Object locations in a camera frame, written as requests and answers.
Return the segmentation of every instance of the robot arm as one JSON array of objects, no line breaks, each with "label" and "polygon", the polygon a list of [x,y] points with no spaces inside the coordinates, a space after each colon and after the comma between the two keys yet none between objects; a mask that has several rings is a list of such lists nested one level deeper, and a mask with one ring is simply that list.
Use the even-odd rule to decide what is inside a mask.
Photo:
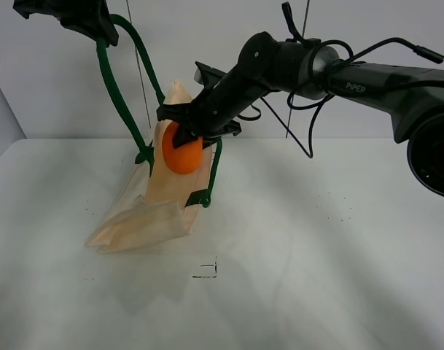
[{"label": "robot arm", "polygon": [[[200,94],[190,104],[162,105],[157,110],[159,120],[179,124],[174,146],[197,136],[211,144],[221,135],[239,134],[241,127],[233,119],[269,93],[286,91],[290,97],[313,100],[340,96],[389,113],[394,140],[410,140],[408,162],[413,173],[424,186],[444,196],[444,71],[356,62],[389,42],[399,42],[435,63],[444,57],[398,38],[353,55],[344,42],[302,38],[289,4],[282,7],[294,39],[277,42],[266,32],[254,35],[227,74],[196,63],[196,80],[204,86]],[[25,18],[31,13],[53,15],[65,28],[117,44],[104,0],[15,0],[14,8]],[[344,46],[352,57],[341,60],[329,44]]]}]

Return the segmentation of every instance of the beige cloth bag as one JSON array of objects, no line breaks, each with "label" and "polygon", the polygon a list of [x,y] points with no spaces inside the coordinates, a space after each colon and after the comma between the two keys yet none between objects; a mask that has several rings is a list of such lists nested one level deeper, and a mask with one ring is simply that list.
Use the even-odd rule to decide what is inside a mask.
[{"label": "beige cloth bag", "polygon": [[[180,81],[175,81],[165,104],[183,104],[192,98]],[[136,249],[168,239],[189,235],[200,205],[186,207],[192,192],[209,184],[212,147],[203,151],[199,168],[188,175],[170,171],[163,161],[162,137],[170,121],[155,128],[155,162],[149,178],[149,163],[137,165],[128,184],[118,196],[99,228],[87,242],[110,253]]]}]

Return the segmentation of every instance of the orange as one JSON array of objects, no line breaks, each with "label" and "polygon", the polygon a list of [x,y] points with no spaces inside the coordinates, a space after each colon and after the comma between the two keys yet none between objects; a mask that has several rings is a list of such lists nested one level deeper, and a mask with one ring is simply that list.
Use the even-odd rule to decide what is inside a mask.
[{"label": "orange", "polygon": [[178,148],[173,147],[173,136],[179,124],[171,122],[162,138],[163,160],[166,166],[176,174],[188,175],[199,168],[202,161],[202,136]]}]

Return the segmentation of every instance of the black connector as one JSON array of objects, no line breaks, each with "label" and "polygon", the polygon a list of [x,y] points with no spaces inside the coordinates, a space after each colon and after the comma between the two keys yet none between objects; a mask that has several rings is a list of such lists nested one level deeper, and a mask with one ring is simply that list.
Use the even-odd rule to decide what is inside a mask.
[{"label": "black connector", "polygon": [[417,54],[418,56],[424,57],[427,60],[437,63],[437,64],[441,64],[444,61],[444,55],[441,55],[435,51],[432,51],[430,49],[428,49],[427,47],[424,46],[416,46],[414,48],[414,53]]}]

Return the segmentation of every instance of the green bag handle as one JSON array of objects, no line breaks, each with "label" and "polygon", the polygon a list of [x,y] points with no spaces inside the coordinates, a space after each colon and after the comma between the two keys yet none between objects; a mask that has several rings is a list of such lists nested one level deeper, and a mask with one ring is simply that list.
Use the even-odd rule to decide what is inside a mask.
[{"label": "green bag handle", "polygon": [[[152,67],[152,63],[150,62],[149,54],[142,42],[141,37],[137,30],[133,27],[133,25],[126,20],[124,17],[120,15],[110,15],[113,24],[123,28],[133,40],[134,45],[136,46],[137,52],[142,59],[142,63],[144,64],[144,68],[146,69],[146,73],[149,76],[149,80],[152,83],[152,86],[155,91],[155,95],[157,96],[158,103],[161,105],[165,100],[165,95],[163,95],[162,90],[157,81],[157,77],[155,76],[154,69]],[[108,59],[108,55],[106,53],[106,49],[108,44],[105,39],[98,38],[96,40],[97,43],[97,56],[98,56],[98,64],[100,66],[100,71],[102,77],[104,78],[106,90],[112,99],[114,107],[117,109],[118,114],[120,115],[122,121],[125,123],[126,127],[131,132],[131,135],[139,148],[139,154],[136,157],[135,163],[141,164],[144,161],[149,162],[150,165],[150,175],[152,175],[152,169],[154,166],[154,147],[152,146],[152,142],[149,146],[146,145],[144,139],[142,138],[141,133],[137,127],[136,122],[133,119],[133,115],[129,111],[128,106],[124,98],[121,95],[120,89],[118,88],[117,82],[114,79],[112,67],[110,66],[110,62]],[[189,198],[187,199],[186,206],[192,206],[195,204],[201,204],[204,208],[210,206],[211,202],[211,194],[212,189],[214,188],[215,176],[217,175],[217,168],[220,161],[220,155],[222,154],[222,139],[217,139],[217,149],[215,151],[214,161],[212,163],[212,167],[210,170],[210,178],[209,185],[205,190],[199,190],[191,193]]]},{"label": "green bag handle", "polygon": [[[136,29],[131,25],[131,23],[129,23],[125,18],[121,17],[120,15],[111,15],[110,17],[112,19],[113,24],[120,26],[131,36],[131,39],[133,40],[133,43],[135,44],[137,51],[141,56],[142,62],[146,69],[146,73],[149,76],[150,82],[152,83],[152,86],[155,90],[158,103],[162,104],[163,101],[165,100],[165,95],[163,95],[162,90],[160,89],[157,77],[155,76],[155,72],[152,67],[152,63],[150,62],[150,57],[147,54],[146,48],[141,40],[141,37],[137,33]],[[125,100],[121,95],[117,82],[114,79],[112,67],[110,66],[108,55],[106,53],[106,48],[108,44],[103,38],[98,38],[96,42],[97,42],[98,64],[100,66],[100,71],[102,73],[102,77],[104,78],[108,94],[110,95],[114,107],[117,109],[118,114],[120,115],[122,121],[126,124],[126,127],[131,132],[131,135],[137,147],[139,148],[139,154],[136,157],[135,163],[140,164],[145,160],[148,161],[150,165],[150,173],[152,173],[152,169],[154,166],[154,149],[150,145],[147,146],[145,144],[145,141],[142,138],[141,133],[139,132],[137,124],[133,119],[133,115],[129,111],[129,108],[126,105]]]}]

